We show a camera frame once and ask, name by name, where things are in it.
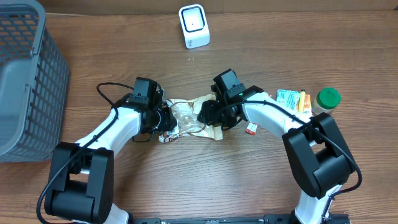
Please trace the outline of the beige brown snack pouch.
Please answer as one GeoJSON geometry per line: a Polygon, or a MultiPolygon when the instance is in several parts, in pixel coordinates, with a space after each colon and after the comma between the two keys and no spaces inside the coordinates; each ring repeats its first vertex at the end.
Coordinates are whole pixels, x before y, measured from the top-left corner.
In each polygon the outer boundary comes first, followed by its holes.
{"type": "Polygon", "coordinates": [[[159,141],[168,143],[185,136],[222,140],[223,133],[220,127],[207,126],[197,119],[202,103],[207,100],[216,100],[216,96],[208,94],[192,100],[166,99],[167,106],[177,120],[177,125],[171,131],[162,132],[159,141]]]}

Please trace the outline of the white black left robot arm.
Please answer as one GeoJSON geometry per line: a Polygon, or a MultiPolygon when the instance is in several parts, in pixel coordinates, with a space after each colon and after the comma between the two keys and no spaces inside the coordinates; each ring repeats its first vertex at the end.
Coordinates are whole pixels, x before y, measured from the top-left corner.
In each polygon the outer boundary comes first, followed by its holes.
{"type": "Polygon", "coordinates": [[[136,78],[110,106],[108,117],[89,135],[55,146],[36,206],[41,223],[43,212],[68,223],[133,223],[133,215],[113,202],[114,158],[136,135],[171,131],[177,121],[162,87],[148,78],[136,78]]]}

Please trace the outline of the red stick snack packet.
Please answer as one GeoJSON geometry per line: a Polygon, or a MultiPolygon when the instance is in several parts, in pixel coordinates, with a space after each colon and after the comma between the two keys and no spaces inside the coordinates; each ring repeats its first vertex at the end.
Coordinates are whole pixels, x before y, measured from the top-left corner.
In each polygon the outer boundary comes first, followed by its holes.
{"type": "Polygon", "coordinates": [[[255,135],[257,132],[258,125],[256,123],[248,123],[245,133],[255,135]]]}

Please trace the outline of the teal orange snack pack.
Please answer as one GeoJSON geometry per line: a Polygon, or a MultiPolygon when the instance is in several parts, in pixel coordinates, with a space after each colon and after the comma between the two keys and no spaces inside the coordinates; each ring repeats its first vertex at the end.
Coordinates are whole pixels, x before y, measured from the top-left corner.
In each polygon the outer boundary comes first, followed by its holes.
{"type": "Polygon", "coordinates": [[[294,111],[299,110],[300,93],[298,91],[278,89],[275,100],[294,111]]]}

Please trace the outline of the small orange snack box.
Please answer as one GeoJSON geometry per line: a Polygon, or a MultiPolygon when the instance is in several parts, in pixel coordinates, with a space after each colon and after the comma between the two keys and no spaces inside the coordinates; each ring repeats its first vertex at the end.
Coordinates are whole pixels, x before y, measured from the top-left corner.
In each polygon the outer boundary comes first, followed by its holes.
{"type": "Polygon", "coordinates": [[[312,115],[312,101],[309,94],[305,95],[304,111],[305,114],[312,115]]]}

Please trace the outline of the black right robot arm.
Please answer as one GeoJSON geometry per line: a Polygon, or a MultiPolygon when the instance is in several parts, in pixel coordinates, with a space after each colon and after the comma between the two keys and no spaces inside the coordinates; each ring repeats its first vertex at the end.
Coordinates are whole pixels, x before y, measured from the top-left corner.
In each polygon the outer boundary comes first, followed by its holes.
{"type": "Polygon", "coordinates": [[[223,131],[241,121],[257,124],[282,139],[293,177],[301,189],[288,214],[267,214],[259,223],[349,223],[332,214],[337,195],[362,183],[360,168],[335,120],[327,113],[307,117],[273,100],[258,86],[245,87],[228,69],[213,79],[215,100],[205,101],[198,120],[223,131]]]}

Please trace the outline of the green lidded beige jar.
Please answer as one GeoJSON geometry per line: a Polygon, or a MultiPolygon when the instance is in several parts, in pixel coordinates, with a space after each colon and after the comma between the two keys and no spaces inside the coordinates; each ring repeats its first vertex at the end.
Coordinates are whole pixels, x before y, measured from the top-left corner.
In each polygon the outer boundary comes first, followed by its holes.
{"type": "Polygon", "coordinates": [[[312,103],[312,113],[329,113],[341,102],[341,95],[334,88],[324,88],[318,92],[312,103]]]}

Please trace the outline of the yellow highlighter pen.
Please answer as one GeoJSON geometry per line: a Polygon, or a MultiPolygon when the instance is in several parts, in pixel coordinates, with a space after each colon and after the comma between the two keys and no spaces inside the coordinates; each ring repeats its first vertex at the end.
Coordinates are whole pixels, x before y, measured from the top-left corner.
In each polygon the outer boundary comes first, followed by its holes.
{"type": "Polygon", "coordinates": [[[305,97],[306,97],[306,91],[305,90],[301,90],[300,91],[300,99],[299,99],[299,103],[298,103],[298,111],[300,113],[304,112],[304,108],[305,108],[305,97]]]}

